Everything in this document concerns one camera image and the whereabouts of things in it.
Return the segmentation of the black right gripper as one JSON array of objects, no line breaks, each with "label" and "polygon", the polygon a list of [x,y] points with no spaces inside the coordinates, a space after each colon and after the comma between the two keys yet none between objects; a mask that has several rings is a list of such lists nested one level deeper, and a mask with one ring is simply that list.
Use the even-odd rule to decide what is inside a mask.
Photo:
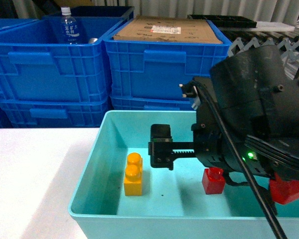
[{"label": "black right gripper", "polygon": [[[200,101],[196,107],[196,123],[191,126],[193,142],[174,142],[169,124],[152,124],[148,152],[152,168],[173,170],[173,163],[179,158],[197,158],[205,167],[223,170],[223,177],[243,173],[236,156],[232,152],[223,128],[214,115],[214,109],[220,111],[212,82],[209,78],[193,77],[181,87],[187,98]],[[248,166],[251,174],[265,178],[274,178],[274,171],[265,158],[245,145],[245,139],[237,135],[222,122],[231,136],[242,161]]]}]

